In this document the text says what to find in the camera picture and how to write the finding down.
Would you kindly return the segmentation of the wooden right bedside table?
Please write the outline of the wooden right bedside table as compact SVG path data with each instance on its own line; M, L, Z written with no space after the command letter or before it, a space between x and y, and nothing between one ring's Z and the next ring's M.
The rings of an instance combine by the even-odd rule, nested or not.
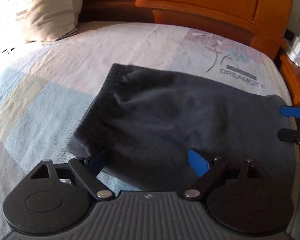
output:
M292 105L300 107L300 67L293 63L281 49L274 60L288 88Z

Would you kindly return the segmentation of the items on right nightstand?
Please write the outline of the items on right nightstand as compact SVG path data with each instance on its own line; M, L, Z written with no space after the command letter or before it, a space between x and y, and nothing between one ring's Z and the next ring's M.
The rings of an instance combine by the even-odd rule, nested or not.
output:
M300 67L300 35L294 36L292 42L287 44L286 54L290 61Z

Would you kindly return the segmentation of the pastel patchwork bed sheet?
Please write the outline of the pastel patchwork bed sheet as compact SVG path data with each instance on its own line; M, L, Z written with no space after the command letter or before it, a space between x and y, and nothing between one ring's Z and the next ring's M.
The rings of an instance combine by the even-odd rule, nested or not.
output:
M0 239L9 232L2 205L42 159L73 158L67 144L114 64L179 72L290 105L273 61L245 44L197 29L150 23L83 23L79 33L52 43L29 43L0 54ZM298 197L295 148L292 190ZM138 189L107 173L113 191Z

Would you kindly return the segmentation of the orange wooden headboard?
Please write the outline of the orange wooden headboard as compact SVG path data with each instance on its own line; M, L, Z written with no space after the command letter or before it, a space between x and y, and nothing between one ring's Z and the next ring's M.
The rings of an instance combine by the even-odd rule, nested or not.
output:
M80 22L126 21L179 25L214 33L273 59L293 0L83 0Z

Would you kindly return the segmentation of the cream printed pillow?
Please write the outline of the cream printed pillow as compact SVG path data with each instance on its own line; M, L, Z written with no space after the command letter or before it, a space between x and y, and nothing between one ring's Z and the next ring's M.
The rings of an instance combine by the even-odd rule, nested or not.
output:
M0 0L0 51L77 32L83 0Z

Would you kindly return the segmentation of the dark grey trousers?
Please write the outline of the dark grey trousers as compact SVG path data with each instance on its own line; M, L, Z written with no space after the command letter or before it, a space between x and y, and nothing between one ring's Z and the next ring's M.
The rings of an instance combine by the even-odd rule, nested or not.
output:
M290 127L284 104L203 77L114 64L67 150L83 158L104 153L107 173L143 191L191 186L194 148L236 164L253 159L290 192L295 150L277 138Z

